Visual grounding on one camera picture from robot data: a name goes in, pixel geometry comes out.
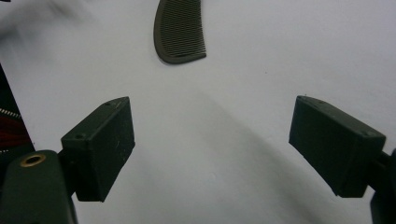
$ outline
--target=dark green comb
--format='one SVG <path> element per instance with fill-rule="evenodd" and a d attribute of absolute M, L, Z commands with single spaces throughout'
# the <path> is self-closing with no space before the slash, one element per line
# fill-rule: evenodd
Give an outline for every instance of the dark green comb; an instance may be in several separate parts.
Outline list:
<path fill-rule="evenodd" d="M 200 0 L 161 0 L 154 22 L 154 45 L 166 63 L 206 57 Z"/>

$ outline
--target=comb teeth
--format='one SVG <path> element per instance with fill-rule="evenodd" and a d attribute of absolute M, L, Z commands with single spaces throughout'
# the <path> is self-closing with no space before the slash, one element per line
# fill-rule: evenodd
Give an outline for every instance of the comb teeth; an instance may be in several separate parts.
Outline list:
<path fill-rule="evenodd" d="M 206 56 L 200 0 L 161 0 L 154 23 L 154 45 L 166 63 Z"/>

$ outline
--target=white table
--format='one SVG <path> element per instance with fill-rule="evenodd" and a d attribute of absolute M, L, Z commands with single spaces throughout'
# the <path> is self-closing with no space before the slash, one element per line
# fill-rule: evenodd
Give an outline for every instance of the white table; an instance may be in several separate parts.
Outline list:
<path fill-rule="evenodd" d="M 131 98 L 134 152 L 105 203 L 74 200 L 79 223 L 371 222 L 373 191 L 335 197 L 289 130 L 306 94 L 396 147 L 394 1 L 203 0 L 207 58 L 179 66 L 153 46 L 158 0 L 25 2 L 0 3 L 0 62 L 36 149 Z"/>

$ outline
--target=brass insert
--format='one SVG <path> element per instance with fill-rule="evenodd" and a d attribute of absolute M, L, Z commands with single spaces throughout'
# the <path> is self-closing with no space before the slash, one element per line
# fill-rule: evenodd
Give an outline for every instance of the brass insert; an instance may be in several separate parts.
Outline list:
<path fill-rule="evenodd" d="M 43 154 L 35 154 L 29 157 L 26 157 L 21 161 L 21 167 L 31 167 L 35 166 L 46 159 L 46 156 Z"/>

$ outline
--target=screw hole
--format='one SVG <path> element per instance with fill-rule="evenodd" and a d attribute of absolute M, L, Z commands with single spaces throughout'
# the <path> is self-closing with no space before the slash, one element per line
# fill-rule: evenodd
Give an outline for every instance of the screw hole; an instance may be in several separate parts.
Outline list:
<path fill-rule="evenodd" d="M 21 167 L 31 167 L 35 166 L 46 159 L 45 155 L 37 154 L 30 157 L 25 158 L 21 161 Z"/>
<path fill-rule="evenodd" d="M 82 138 L 84 138 L 85 137 L 85 134 L 84 133 L 78 133 L 78 134 L 76 134 L 76 138 L 77 139 L 82 139 Z"/>

